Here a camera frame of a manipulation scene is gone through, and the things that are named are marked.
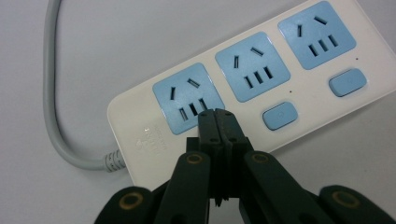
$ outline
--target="yellow ring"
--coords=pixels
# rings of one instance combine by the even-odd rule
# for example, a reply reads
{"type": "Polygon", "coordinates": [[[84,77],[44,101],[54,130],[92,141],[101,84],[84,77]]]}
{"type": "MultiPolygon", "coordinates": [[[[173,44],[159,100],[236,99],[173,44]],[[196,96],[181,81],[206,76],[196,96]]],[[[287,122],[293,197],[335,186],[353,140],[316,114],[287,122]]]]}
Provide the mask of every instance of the yellow ring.
{"type": "Polygon", "coordinates": [[[357,199],[355,196],[348,192],[344,191],[336,191],[332,194],[332,198],[339,204],[343,205],[344,207],[347,208],[357,208],[359,205],[361,205],[361,202],[359,199],[357,199]],[[351,202],[346,202],[344,201],[341,196],[347,197],[351,202]]]}
{"type": "Polygon", "coordinates": [[[257,163],[266,163],[270,160],[270,159],[268,159],[267,156],[262,155],[262,154],[253,154],[251,156],[251,159],[253,159],[257,163]]]}
{"type": "Polygon", "coordinates": [[[190,164],[199,164],[204,160],[204,158],[202,158],[202,156],[198,155],[198,154],[192,154],[190,156],[187,157],[187,162],[190,164]]]}
{"type": "Polygon", "coordinates": [[[127,193],[122,198],[120,199],[120,208],[123,210],[132,210],[135,209],[137,206],[139,206],[143,202],[143,195],[138,192],[131,192],[127,193]],[[136,202],[134,203],[127,203],[126,200],[129,197],[135,197],[136,202]]]}

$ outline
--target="power cord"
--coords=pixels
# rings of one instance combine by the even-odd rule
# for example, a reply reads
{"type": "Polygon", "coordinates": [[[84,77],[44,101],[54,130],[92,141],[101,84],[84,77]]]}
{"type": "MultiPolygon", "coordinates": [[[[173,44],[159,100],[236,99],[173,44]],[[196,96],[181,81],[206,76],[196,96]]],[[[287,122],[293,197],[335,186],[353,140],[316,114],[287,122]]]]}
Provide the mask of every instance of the power cord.
{"type": "Polygon", "coordinates": [[[79,157],[64,141],[59,131],[55,109],[55,48],[56,23],[61,0],[49,0],[44,28],[44,85],[43,106],[44,120],[52,145],[59,155],[70,164],[85,170],[117,171],[125,168],[120,150],[106,154],[101,160],[89,160],[79,157]]]}

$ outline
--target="cord strain relief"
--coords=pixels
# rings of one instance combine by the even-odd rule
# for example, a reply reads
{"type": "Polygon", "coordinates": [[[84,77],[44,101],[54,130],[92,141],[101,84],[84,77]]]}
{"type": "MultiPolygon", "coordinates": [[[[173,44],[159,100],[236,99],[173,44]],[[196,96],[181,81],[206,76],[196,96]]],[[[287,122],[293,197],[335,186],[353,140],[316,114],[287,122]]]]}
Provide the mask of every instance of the cord strain relief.
{"type": "Polygon", "coordinates": [[[125,161],[119,150],[110,152],[103,157],[104,168],[111,173],[125,168],[125,161]]]}

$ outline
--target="blue outlet panel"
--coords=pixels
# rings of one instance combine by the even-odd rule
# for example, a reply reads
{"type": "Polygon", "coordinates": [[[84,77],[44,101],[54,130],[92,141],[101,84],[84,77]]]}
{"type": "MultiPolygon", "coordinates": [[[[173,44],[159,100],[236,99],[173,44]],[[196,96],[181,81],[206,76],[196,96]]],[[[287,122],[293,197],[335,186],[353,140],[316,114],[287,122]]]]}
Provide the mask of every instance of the blue outlet panel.
{"type": "Polygon", "coordinates": [[[216,61],[239,102],[246,102],[290,79],[288,68],[263,32],[218,52],[216,61]]]}
{"type": "Polygon", "coordinates": [[[329,2],[319,2],[278,25],[302,67],[313,69],[356,47],[329,2]]]}
{"type": "Polygon", "coordinates": [[[157,82],[152,89],[174,134],[197,126],[197,115],[202,111],[224,109],[224,103],[201,63],[157,82]]]}

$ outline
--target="white power strip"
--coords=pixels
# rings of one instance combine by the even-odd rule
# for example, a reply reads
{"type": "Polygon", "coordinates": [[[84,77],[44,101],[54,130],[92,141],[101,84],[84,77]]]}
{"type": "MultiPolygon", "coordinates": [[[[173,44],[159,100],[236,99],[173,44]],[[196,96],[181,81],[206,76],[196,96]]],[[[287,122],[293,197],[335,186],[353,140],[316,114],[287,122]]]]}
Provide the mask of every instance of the white power strip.
{"type": "Polygon", "coordinates": [[[107,115],[134,183],[156,189],[205,108],[233,112],[270,152],[395,91],[395,71],[355,0],[311,0],[117,96],[107,115]]]}

